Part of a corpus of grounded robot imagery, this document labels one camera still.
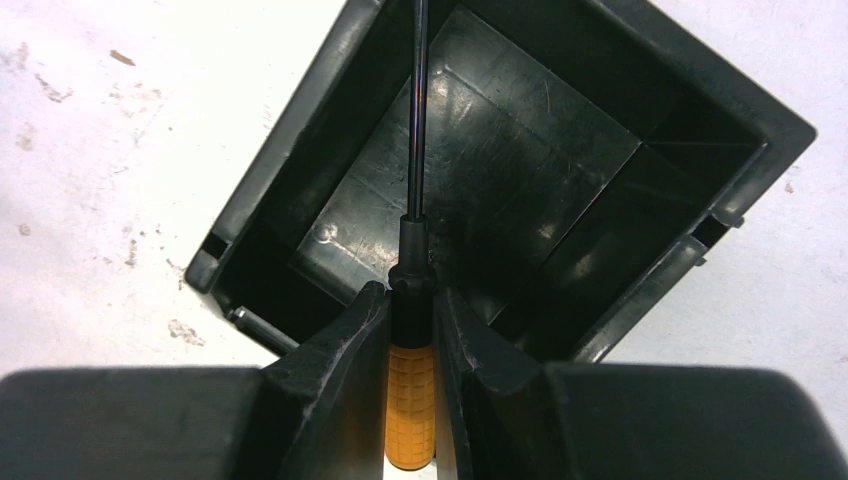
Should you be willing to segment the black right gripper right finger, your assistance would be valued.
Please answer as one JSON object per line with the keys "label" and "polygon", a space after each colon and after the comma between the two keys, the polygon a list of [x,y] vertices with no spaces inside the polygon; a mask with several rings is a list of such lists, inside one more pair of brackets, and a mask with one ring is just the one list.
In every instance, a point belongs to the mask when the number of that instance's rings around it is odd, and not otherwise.
{"label": "black right gripper right finger", "polygon": [[434,298],[440,479],[564,479],[566,447],[542,365],[454,288]]}

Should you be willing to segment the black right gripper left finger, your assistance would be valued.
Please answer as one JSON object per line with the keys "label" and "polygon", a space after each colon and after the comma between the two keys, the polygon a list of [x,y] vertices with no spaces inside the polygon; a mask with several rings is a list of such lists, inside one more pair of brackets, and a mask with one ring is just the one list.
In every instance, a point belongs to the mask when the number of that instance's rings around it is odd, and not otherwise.
{"label": "black right gripper left finger", "polygon": [[389,302],[368,282],[327,327],[263,369],[257,479],[379,479],[384,467]]}

